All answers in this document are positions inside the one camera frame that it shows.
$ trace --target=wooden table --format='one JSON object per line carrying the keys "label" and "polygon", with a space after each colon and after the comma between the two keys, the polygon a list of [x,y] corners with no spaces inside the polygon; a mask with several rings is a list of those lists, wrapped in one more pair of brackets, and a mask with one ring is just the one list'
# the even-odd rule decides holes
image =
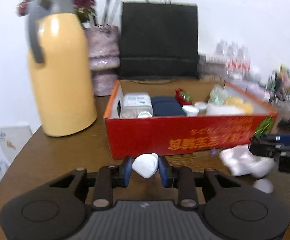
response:
{"label": "wooden table", "polygon": [[[93,126],[80,133],[51,138],[44,135],[42,128],[37,130],[0,183],[0,209],[10,199],[77,167],[85,167],[91,172],[98,171],[100,167],[110,163],[121,163],[121,160],[113,160],[109,152],[105,123],[102,119],[107,100],[107,97],[96,98],[98,119]],[[167,159],[171,165],[186,165],[193,171],[213,167],[229,173],[219,158],[209,156],[209,151],[170,156]],[[274,170],[267,178],[274,184],[275,196],[290,208],[290,175]],[[254,181],[251,176],[243,176],[241,179],[249,184]],[[93,189],[90,189],[86,202],[90,201],[92,192]],[[201,190],[197,189],[197,192],[200,203],[204,203]],[[177,190],[162,188],[157,174],[152,179],[143,179],[134,172],[129,187],[114,189],[113,196],[115,199],[176,199]],[[0,227],[0,240],[3,239],[5,235]],[[284,239],[290,239],[290,226]]]}

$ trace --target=cardboard box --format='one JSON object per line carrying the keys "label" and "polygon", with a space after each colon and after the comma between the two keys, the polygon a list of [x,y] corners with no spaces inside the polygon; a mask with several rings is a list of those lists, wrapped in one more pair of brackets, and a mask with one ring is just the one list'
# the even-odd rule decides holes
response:
{"label": "cardboard box", "polygon": [[146,92],[153,96],[174,96],[175,89],[189,92],[193,102],[209,99],[216,82],[177,80],[160,82],[117,81],[104,114],[109,147],[114,159],[143,153],[177,155],[211,148],[228,148],[248,144],[249,138],[262,131],[269,132],[277,112],[269,104],[244,93],[230,83],[219,83],[231,96],[239,96],[254,107],[253,115],[170,116],[144,119],[122,119],[125,93]]}

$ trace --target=plastic bag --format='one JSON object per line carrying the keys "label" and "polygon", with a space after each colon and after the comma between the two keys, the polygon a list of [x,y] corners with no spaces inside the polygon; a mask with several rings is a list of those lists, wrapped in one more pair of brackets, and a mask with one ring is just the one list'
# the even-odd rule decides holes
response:
{"label": "plastic bag", "polygon": [[117,26],[93,26],[85,30],[90,69],[101,71],[119,66]]}
{"label": "plastic bag", "polygon": [[223,89],[220,85],[215,85],[213,90],[209,94],[208,102],[220,106],[228,98],[229,98],[228,92],[225,89]]}
{"label": "plastic bag", "polygon": [[109,96],[117,81],[114,70],[103,70],[92,72],[92,83],[95,96]]}
{"label": "plastic bag", "polygon": [[247,144],[223,150],[219,157],[230,169],[232,176],[251,174],[255,178],[261,178],[275,166],[274,159],[252,155]]}

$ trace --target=navy blue cloth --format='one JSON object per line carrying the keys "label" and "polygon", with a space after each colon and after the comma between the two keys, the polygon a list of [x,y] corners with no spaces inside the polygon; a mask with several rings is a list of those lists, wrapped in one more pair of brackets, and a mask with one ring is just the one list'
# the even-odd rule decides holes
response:
{"label": "navy blue cloth", "polygon": [[186,116],[180,104],[174,97],[157,96],[151,98],[153,116]]}

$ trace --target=small white cup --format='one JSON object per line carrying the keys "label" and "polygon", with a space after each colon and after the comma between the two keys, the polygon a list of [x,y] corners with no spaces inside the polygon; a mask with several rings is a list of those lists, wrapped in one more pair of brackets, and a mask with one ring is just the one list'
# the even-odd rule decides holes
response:
{"label": "small white cup", "polygon": [[182,109],[187,116],[197,116],[199,112],[199,110],[195,106],[190,105],[184,105]]}

